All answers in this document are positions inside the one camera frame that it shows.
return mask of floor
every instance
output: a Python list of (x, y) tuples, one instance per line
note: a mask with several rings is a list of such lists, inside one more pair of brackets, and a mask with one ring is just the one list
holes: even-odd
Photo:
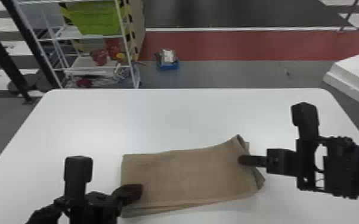
[[(144, 2), (149, 31), (141, 54), (142, 88), (324, 88), (359, 128), (359, 103), (322, 82), (335, 61), (359, 54), (359, 6), (346, 24), (358, 30), (334, 32), (353, 0)], [(179, 10), (155, 13), (169, 4)], [(215, 10), (200, 10), (212, 5)], [(239, 13), (233, 17), (232, 11)], [(190, 32), (194, 28), (230, 31)], [(38, 72), (1, 3), (0, 40), (23, 74)], [(157, 70), (153, 53), (162, 47), (177, 51), (178, 70)], [(2, 91), (8, 82), (0, 69), (0, 153), (34, 108)]]

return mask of beige towel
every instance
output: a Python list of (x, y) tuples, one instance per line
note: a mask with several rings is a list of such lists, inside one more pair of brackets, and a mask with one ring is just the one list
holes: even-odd
[(264, 177), (238, 164), (249, 144), (236, 135), (222, 144), (193, 150), (123, 156), (121, 184), (144, 186), (141, 199), (124, 208), (123, 217), (235, 200), (256, 193)]

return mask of gray floor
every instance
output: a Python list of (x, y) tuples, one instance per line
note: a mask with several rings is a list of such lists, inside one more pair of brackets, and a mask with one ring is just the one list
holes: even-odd
[[(187, 61), (174, 71), (144, 63), (142, 88), (324, 88), (359, 128), (359, 102), (322, 82), (332, 61)], [(0, 153), (34, 108), (22, 102), (0, 98)]]

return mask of red object on shelf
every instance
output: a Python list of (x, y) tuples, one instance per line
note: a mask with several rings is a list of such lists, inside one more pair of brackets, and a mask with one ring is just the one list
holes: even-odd
[(121, 52), (120, 48), (120, 39), (105, 39), (104, 43), (106, 43), (106, 50), (109, 53), (109, 57), (111, 60), (117, 60), (117, 54)]
[(92, 81), (90, 81), (89, 79), (82, 78), (82, 79), (76, 81), (76, 86), (83, 87), (83, 88), (91, 88)]
[(107, 64), (107, 51), (105, 49), (91, 51), (91, 57), (97, 66), (104, 66)]

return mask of white table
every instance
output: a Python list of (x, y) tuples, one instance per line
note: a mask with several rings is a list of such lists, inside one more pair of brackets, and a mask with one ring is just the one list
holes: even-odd
[[(358, 129), (322, 89), (49, 92), (0, 156), (0, 224), (24, 223), (61, 196), (69, 155), (92, 157), (87, 190), (110, 193), (120, 184), (124, 153), (205, 147), (237, 133), (250, 141), (254, 154), (264, 155), (270, 147), (294, 149), (298, 133), (290, 106), (301, 101), (317, 106), (323, 136), (350, 136), (359, 144)], [(253, 197), (119, 222), (359, 223), (359, 200), (301, 192), (295, 178), (263, 174), (265, 186)]]

